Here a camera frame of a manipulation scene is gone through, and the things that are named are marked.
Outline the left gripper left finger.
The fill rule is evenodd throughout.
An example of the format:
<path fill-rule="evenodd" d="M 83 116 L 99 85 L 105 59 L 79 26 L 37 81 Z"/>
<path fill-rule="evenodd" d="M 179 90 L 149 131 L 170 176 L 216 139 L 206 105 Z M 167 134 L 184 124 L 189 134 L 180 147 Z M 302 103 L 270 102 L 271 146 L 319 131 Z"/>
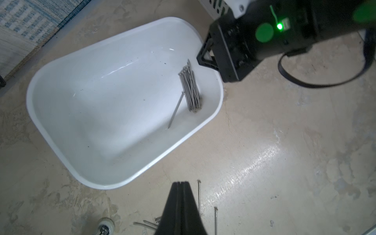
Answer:
<path fill-rule="evenodd" d="M 181 233 L 181 182 L 174 182 L 169 191 L 156 235 L 179 235 Z"/>

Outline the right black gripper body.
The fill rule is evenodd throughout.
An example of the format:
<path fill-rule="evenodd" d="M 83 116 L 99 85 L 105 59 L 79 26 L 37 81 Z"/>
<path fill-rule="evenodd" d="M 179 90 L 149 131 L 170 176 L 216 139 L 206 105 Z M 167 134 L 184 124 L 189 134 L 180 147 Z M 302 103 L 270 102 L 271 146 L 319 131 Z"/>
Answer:
<path fill-rule="evenodd" d="M 242 81 L 264 59 L 300 55 L 317 42 L 322 1 L 255 1 L 235 18 L 229 11 L 215 20 L 197 55 L 199 65 L 220 73 L 222 81 Z"/>

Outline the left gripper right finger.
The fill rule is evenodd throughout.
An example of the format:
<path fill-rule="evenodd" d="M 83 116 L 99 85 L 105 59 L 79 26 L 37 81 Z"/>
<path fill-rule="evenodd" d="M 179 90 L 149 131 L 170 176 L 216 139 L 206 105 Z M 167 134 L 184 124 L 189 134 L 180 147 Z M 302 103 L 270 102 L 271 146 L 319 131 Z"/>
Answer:
<path fill-rule="evenodd" d="M 181 183 L 181 235 L 207 235 L 189 182 Z"/>

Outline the steel nail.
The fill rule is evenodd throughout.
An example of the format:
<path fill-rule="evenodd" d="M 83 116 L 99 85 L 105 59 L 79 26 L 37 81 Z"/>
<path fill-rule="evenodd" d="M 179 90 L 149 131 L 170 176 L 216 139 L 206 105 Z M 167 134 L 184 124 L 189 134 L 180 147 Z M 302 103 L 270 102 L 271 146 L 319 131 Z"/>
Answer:
<path fill-rule="evenodd" d="M 176 107 L 175 107 L 175 109 L 174 109 L 174 112 L 173 112 L 173 114 L 172 114 L 172 116 L 171 116 L 171 119 L 170 119 L 170 121 L 169 121 L 169 123 L 168 123 L 168 127 L 167 127 L 168 129 L 169 129 L 169 128 L 171 127 L 171 125 L 172 125 L 172 122 L 173 122 L 173 120 L 174 120 L 174 118 L 175 118 L 175 116 L 176 116 L 176 113 L 177 113 L 177 111 L 178 111 L 178 109 L 179 109 L 179 106 L 180 106 L 180 104 L 181 104 L 181 102 L 182 102 L 184 96 L 185 96 L 185 92 L 183 91 L 183 92 L 181 93 L 181 96 L 180 96 L 178 102 L 177 102 L 177 105 L 176 105 Z"/>
<path fill-rule="evenodd" d="M 201 180 L 197 180 L 198 183 L 198 212 L 201 218 Z"/>
<path fill-rule="evenodd" d="M 201 109 L 202 97 L 199 92 L 195 74 L 189 59 L 178 75 L 182 83 L 183 92 L 186 96 L 188 109 L 190 112 L 196 113 Z"/>
<path fill-rule="evenodd" d="M 214 207 L 214 234 L 218 235 L 218 207 Z"/>

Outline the white plastic storage box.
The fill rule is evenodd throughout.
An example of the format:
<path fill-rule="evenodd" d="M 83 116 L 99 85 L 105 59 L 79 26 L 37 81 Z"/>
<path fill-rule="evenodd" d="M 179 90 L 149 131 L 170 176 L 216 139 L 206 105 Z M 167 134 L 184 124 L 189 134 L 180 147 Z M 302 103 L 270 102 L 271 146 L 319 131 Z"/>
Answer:
<path fill-rule="evenodd" d="M 166 17 L 43 66 L 26 95 L 28 113 L 80 183 L 122 187 L 191 137 L 219 112 L 217 71 L 198 65 L 202 38 L 188 22 Z M 202 97 L 188 109 L 178 73 L 190 60 Z"/>

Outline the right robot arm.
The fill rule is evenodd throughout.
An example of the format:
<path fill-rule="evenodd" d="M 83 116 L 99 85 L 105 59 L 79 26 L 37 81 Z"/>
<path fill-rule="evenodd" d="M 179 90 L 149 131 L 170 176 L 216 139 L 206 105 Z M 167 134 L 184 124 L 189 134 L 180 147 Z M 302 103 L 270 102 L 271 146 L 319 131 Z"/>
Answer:
<path fill-rule="evenodd" d="M 307 53 L 319 42 L 365 30 L 364 74 L 376 53 L 375 1 L 244 1 L 209 28 L 197 61 L 223 82 L 242 81 L 262 60 Z"/>

